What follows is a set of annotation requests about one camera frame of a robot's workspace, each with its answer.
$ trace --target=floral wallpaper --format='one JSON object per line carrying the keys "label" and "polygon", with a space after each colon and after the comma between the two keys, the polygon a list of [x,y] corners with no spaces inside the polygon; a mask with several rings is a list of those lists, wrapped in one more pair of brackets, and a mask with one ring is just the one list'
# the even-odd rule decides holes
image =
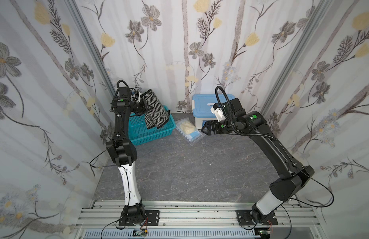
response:
{"label": "floral wallpaper", "polygon": [[83,42],[61,1],[0,1],[0,238],[74,238],[91,201],[112,96]]}
{"label": "floral wallpaper", "polygon": [[[369,1],[332,2],[266,115],[334,194],[315,208],[329,238],[369,238]],[[314,182],[298,195],[332,201]]]}
{"label": "floral wallpaper", "polygon": [[110,79],[172,112],[216,86],[260,109],[317,0],[75,0]]}

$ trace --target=black and white fabric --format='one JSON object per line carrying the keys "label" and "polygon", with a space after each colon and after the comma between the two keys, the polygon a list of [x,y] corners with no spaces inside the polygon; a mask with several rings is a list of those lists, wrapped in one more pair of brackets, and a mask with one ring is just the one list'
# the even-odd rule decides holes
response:
{"label": "black and white fabric", "polygon": [[164,109],[162,103],[151,89],[143,93],[140,98],[145,99],[147,104],[152,107],[145,115],[147,129],[155,126],[157,128],[163,127],[170,119],[170,111]]}

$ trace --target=black cable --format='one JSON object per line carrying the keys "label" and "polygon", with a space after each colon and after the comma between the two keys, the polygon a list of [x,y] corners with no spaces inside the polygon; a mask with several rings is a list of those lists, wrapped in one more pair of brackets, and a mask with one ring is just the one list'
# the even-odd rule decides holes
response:
{"label": "black cable", "polygon": [[288,215],[288,218],[289,218],[289,223],[291,224],[291,227],[290,227],[290,229],[289,229],[289,233],[288,233],[288,236],[286,236],[284,239],[287,239],[290,235],[291,235],[291,232],[292,232],[292,222],[291,222],[291,217],[289,216],[289,214],[288,214],[288,212],[287,212],[287,210],[284,208],[284,210],[285,210],[285,212],[287,213],[287,215]]}
{"label": "black cable", "polygon": [[255,225],[254,225],[254,227],[252,227],[252,228],[250,228],[250,229],[247,229],[247,228],[243,227],[242,225],[240,225],[240,226],[241,226],[241,227],[243,227],[243,229],[245,229],[245,230],[247,230],[247,231],[250,231],[250,230],[254,229],[254,228],[256,227],[256,225],[257,225],[257,224],[255,224]]}
{"label": "black cable", "polygon": [[124,166],[121,165],[121,167],[125,170],[126,178],[127,178],[127,191],[130,192],[130,184],[129,184],[129,176],[127,175],[127,171]]}
{"label": "black cable", "polygon": [[292,161],[292,157],[288,154],[288,151],[284,148],[284,146],[282,144],[280,144],[280,146],[283,148],[283,150],[285,151],[285,153],[287,154],[289,160],[291,161],[291,163],[300,171],[302,172],[304,175],[306,175],[308,178],[312,179],[313,181],[315,181],[316,183],[320,184],[321,186],[323,186],[324,188],[326,188],[326,190],[328,190],[328,192],[330,192],[330,194],[332,195],[332,202],[329,203],[328,205],[324,205],[324,206],[316,206],[316,205],[312,205],[312,204],[309,204],[309,203],[306,203],[306,202],[303,202],[301,200],[298,200],[296,198],[290,198],[290,199],[293,199],[293,200],[296,200],[298,202],[302,202],[302,203],[305,203],[306,205],[309,205],[309,206],[312,206],[312,207],[316,207],[316,208],[326,208],[326,207],[329,207],[330,205],[333,204],[334,202],[334,195],[333,193],[325,186],[323,185],[322,183],[320,183],[319,181],[313,179],[312,177],[310,177],[309,175],[307,175],[306,173],[304,173],[302,170],[300,170],[297,165]]}
{"label": "black cable", "polygon": [[111,223],[107,224],[107,225],[102,229],[102,231],[101,231],[101,239],[102,239],[102,232],[103,232],[103,230],[104,230],[107,226],[109,226]]}
{"label": "black cable", "polygon": [[[221,103],[220,103],[220,99],[219,99],[219,96],[218,96],[218,89],[220,89],[220,91],[223,93],[223,95],[224,95],[224,97],[226,98],[226,100],[227,100],[227,103],[228,103],[228,105],[229,105],[229,123],[230,123],[230,125],[231,125],[231,127],[232,127],[232,130],[236,133],[236,134],[238,134],[238,135],[241,135],[241,136],[262,136],[262,137],[268,137],[268,138],[271,138],[271,139],[273,139],[273,140],[275,140],[275,141],[278,141],[278,138],[276,138],[276,137],[273,137],[273,136],[270,136],[270,135],[266,135],[266,134],[262,134],[262,133],[241,133],[241,132],[239,132],[239,131],[237,131],[236,130],[236,128],[235,128],[235,124],[232,122],[232,103],[230,102],[230,100],[229,100],[229,98],[228,98],[228,96],[227,96],[227,94],[226,94],[226,92],[224,91],[224,89],[221,87],[221,86],[217,86],[216,88],[215,88],[215,94],[216,94],[216,98],[217,98],[217,100],[218,100],[218,103],[220,104],[220,106],[221,106]],[[333,204],[333,202],[334,202],[334,195],[333,195],[333,193],[325,186],[325,185],[323,185],[322,183],[320,183],[320,182],[318,182],[318,181],[316,181],[315,179],[313,179],[312,177],[310,177],[309,175],[307,175],[306,173],[304,173],[302,170],[300,170],[298,167],[297,167],[297,165],[292,161],[292,158],[291,158],[291,156],[288,154],[288,151],[284,148],[284,146],[281,144],[281,143],[279,143],[280,144],[280,146],[283,148],[283,150],[285,151],[285,153],[287,154],[287,156],[288,156],[288,158],[289,158],[289,160],[290,160],[290,162],[292,163],[292,165],[294,165],[300,172],[302,172],[304,175],[306,175],[308,178],[310,178],[310,179],[312,179],[313,181],[315,181],[316,183],[318,183],[318,184],[320,184],[321,186],[323,186],[324,188],[326,188],[329,192],[330,192],[330,194],[332,195],[332,202],[331,203],[329,203],[328,205],[325,205],[325,206],[316,206],[316,205],[311,205],[311,204],[308,204],[308,203],[306,203],[306,202],[303,202],[303,201],[300,201],[300,200],[298,200],[298,199],[296,199],[296,198],[291,198],[291,199],[293,199],[293,200],[296,200],[296,201],[298,201],[298,202],[302,202],[302,203],[305,203],[306,205],[309,205],[309,206],[312,206],[312,207],[317,207],[317,208],[326,208],[326,207],[329,207],[330,205],[332,205]]]}
{"label": "black cable", "polygon": [[[116,141],[118,140],[118,138],[119,138],[119,136],[114,140],[114,143],[110,146],[110,147],[112,147],[115,143],[116,143]],[[97,155],[95,158],[93,158],[91,161],[90,161],[90,163],[89,163],[89,165],[91,166],[91,167],[94,167],[94,168],[99,168],[99,167],[111,167],[111,166],[117,166],[117,165],[107,165],[107,166],[94,166],[94,165],[92,165],[91,164],[91,162],[93,162],[96,158],[98,158],[101,154],[103,154],[105,151],[107,151],[108,149],[105,149],[104,151],[102,151],[99,155]]]}

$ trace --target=table surface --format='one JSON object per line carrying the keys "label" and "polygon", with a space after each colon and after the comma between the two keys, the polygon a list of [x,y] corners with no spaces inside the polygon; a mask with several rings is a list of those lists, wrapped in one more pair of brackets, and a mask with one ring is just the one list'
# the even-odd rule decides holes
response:
{"label": "table surface", "polygon": [[[192,114],[172,116],[175,121],[189,117],[195,124]],[[270,161],[249,137],[205,136],[190,146],[174,129],[171,135],[136,148],[135,173],[142,200],[257,202],[278,179]],[[93,199],[124,199],[117,167],[104,169]]]}

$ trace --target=clear plastic bag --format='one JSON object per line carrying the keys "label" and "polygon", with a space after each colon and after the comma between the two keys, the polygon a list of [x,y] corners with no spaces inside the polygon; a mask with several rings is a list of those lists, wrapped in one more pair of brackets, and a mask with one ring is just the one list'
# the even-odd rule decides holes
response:
{"label": "clear plastic bag", "polygon": [[200,130],[198,130],[190,121],[189,118],[184,118],[178,121],[175,121],[175,128],[182,134],[182,136],[188,141],[190,146],[193,146],[197,141],[205,136]]}

